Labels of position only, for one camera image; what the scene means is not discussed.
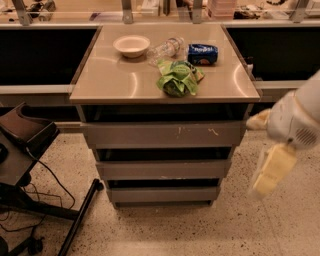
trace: green chip bag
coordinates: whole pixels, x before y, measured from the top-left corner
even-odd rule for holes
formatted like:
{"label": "green chip bag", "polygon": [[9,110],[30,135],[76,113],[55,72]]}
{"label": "green chip bag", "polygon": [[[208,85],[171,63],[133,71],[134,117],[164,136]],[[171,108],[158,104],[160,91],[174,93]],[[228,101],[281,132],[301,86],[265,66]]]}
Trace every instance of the green chip bag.
{"label": "green chip bag", "polygon": [[183,97],[187,94],[196,95],[198,82],[204,77],[200,68],[194,67],[188,61],[158,62],[161,73],[157,86],[170,96]]}

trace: floor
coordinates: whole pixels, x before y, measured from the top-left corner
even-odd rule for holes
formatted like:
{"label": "floor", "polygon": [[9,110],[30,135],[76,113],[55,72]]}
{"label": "floor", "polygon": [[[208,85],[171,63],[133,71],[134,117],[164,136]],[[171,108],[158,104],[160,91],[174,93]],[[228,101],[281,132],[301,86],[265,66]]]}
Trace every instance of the floor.
{"label": "floor", "polygon": [[[272,145],[264,132],[246,132],[236,149],[231,169],[212,206],[153,206],[115,209],[105,190],[93,204],[68,255],[112,256],[318,256],[320,255],[319,147],[299,152],[295,169],[263,201],[247,195],[261,148]],[[92,180],[98,177],[94,157],[82,134],[62,133],[42,160],[75,196],[78,209]],[[32,170],[32,183],[43,193],[61,195],[63,206],[72,201],[41,166]],[[41,200],[59,204],[57,197]],[[38,223],[41,216],[9,212],[0,223],[17,229]],[[36,229],[44,248],[38,255],[57,255],[70,222],[46,217]],[[0,234],[10,248],[30,229]]]}

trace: gray drawer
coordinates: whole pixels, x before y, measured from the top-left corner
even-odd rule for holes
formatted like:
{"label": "gray drawer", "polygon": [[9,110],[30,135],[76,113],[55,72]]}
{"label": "gray drawer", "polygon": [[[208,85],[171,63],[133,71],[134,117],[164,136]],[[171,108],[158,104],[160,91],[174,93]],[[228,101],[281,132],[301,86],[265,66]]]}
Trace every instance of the gray drawer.
{"label": "gray drawer", "polygon": [[243,121],[83,123],[89,148],[177,148],[239,145]]}
{"label": "gray drawer", "polygon": [[219,195],[219,187],[209,188],[153,188],[112,189],[107,194],[112,203],[192,202],[213,201]]}
{"label": "gray drawer", "polygon": [[97,162],[103,180],[224,178],[228,160]]}

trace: bowl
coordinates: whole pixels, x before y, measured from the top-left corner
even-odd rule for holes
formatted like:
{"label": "bowl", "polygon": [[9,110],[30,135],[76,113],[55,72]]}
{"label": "bowl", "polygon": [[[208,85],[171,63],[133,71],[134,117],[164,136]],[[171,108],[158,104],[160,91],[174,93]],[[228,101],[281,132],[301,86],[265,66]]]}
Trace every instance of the bowl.
{"label": "bowl", "polygon": [[113,47],[127,58],[140,57],[148,49],[150,40],[144,36],[122,36],[113,42]]}

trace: shiny beige tabletop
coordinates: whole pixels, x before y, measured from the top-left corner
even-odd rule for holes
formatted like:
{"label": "shiny beige tabletop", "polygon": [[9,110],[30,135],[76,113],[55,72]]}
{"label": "shiny beige tabletop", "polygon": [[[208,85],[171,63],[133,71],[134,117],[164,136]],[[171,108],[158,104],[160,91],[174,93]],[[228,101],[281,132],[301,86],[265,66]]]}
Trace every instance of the shiny beige tabletop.
{"label": "shiny beige tabletop", "polygon": [[[158,45],[170,37],[183,37],[185,44],[202,43],[218,47],[217,62],[201,66],[205,77],[196,96],[167,96],[156,85],[158,68],[146,57],[127,59],[113,48],[124,35],[142,35]],[[206,103],[257,102],[260,96],[232,48],[220,24],[215,23],[134,23],[104,25],[84,65],[70,100],[74,104],[110,103]]]}

